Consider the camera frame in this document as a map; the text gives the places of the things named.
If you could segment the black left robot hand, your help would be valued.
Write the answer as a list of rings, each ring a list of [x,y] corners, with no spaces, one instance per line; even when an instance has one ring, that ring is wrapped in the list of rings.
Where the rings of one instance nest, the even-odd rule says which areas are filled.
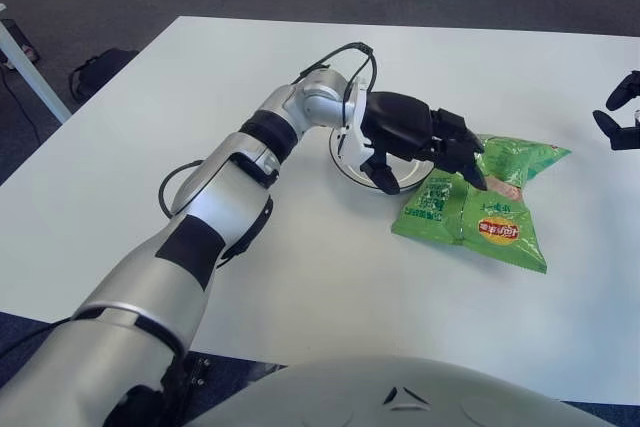
[[[464,118],[432,110],[414,97],[360,87],[351,114],[332,134],[336,138],[333,159],[346,170],[364,175],[387,195],[401,192],[387,162],[389,155],[405,162],[430,162],[437,169],[461,174],[477,189],[487,188],[476,163],[484,147]]]

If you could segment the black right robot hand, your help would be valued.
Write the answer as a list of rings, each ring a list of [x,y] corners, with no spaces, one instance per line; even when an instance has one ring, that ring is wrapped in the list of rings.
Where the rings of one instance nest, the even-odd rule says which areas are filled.
[[[610,93],[605,102],[608,111],[616,111],[639,97],[639,71],[631,71]],[[596,125],[609,139],[614,151],[639,148],[639,111],[634,114],[634,125],[621,127],[611,116],[601,110],[592,112]]]

